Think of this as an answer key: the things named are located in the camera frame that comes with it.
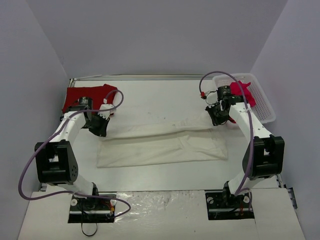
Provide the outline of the white t shirt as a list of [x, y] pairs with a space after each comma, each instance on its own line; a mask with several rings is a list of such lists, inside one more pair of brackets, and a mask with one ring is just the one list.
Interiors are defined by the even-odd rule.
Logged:
[[227, 159], [225, 138], [203, 112], [180, 121], [110, 128], [98, 144], [96, 166], [102, 169]]

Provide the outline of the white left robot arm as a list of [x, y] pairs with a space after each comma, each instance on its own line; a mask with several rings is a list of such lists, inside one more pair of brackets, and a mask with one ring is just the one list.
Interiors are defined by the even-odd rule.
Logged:
[[89, 209], [97, 208], [101, 197], [96, 184], [80, 175], [73, 144], [81, 129], [88, 129], [98, 137], [106, 137], [110, 116], [115, 112], [110, 110], [113, 107], [105, 100], [99, 111], [93, 112], [93, 100], [90, 97], [79, 98], [63, 114], [53, 139], [43, 148], [40, 148], [41, 142], [34, 148], [38, 152], [35, 156], [38, 180], [84, 195], [82, 203]]

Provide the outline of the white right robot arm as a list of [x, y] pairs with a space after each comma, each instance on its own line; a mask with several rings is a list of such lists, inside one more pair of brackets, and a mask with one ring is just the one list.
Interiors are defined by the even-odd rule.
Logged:
[[222, 202], [234, 206], [257, 183], [282, 172], [285, 141], [273, 135], [260, 122], [245, 97], [231, 93], [229, 86], [217, 89], [217, 101], [205, 108], [212, 124], [220, 126], [233, 120], [248, 142], [239, 174], [226, 183]]

